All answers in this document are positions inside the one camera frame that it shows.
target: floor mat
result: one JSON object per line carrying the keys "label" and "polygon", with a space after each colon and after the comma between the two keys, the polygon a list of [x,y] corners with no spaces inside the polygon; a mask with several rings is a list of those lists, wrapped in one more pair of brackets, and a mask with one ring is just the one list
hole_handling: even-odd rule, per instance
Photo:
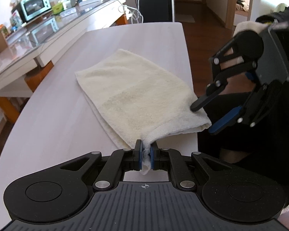
{"label": "floor mat", "polygon": [[195,22],[191,15],[176,14],[176,22]]}

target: desk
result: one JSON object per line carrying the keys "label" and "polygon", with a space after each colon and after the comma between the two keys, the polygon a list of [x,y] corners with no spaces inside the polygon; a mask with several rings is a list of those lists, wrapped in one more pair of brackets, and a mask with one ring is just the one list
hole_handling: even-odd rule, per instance
{"label": "desk", "polygon": [[30,97],[34,90],[24,81],[25,74],[56,64],[85,32],[111,26],[123,15],[119,1],[87,5],[65,18],[53,16],[21,36],[0,54],[0,97]]}
{"label": "desk", "polygon": [[[12,181],[91,151],[100,151],[107,156],[116,149],[88,105],[75,72],[97,64],[119,48],[153,61],[193,89],[180,23],[129,24],[84,33],[34,92],[3,148],[0,156],[0,229],[10,221],[3,192]],[[197,134],[170,136],[158,141],[158,145],[178,149],[182,155],[190,156],[197,150]],[[155,172],[150,171],[149,180],[165,176]],[[136,172],[124,179],[143,178]]]}

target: black refrigerator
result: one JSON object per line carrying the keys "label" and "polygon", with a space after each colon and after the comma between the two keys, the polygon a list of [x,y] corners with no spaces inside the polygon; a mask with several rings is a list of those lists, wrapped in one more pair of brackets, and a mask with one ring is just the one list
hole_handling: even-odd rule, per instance
{"label": "black refrigerator", "polygon": [[174,22],[174,0],[140,0],[139,10],[144,22]]}

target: wooden desk leg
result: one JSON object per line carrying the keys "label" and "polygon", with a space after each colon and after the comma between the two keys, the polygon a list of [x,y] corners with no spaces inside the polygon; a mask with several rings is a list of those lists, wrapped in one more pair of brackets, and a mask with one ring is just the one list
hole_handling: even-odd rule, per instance
{"label": "wooden desk leg", "polygon": [[25,77],[25,82],[28,87],[34,92],[40,83],[43,81],[45,76],[49,73],[49,71],[54,67],[52,61],[48,62],[47,65],[43,68],[37,67],[34,70],[27,73]]}
{"label": "wooden desk leg", "polygon": [[0,108],[11,123],[17,121],[20,113],[6,97],[0,97]]}
{"label": "wooden desk leg", "polygon": [[124,15],[120,16],[119,19],[116,20],[116,24],[117,24],[117,26],[128,24],[128,21],[126,19],[126,15],[124,14]]}

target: towel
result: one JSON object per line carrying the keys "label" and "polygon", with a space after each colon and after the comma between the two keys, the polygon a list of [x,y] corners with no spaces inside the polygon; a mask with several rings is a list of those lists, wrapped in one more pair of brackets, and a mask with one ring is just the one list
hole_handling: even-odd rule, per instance
{"label": "towel", "polygon": [[197,97],[187,84],[129,51],[119,49],[75,74],[94,114],[119,149],[143,141],[143,174],[150,169],[151,143],[211,126],[203,109],[190,111]]}

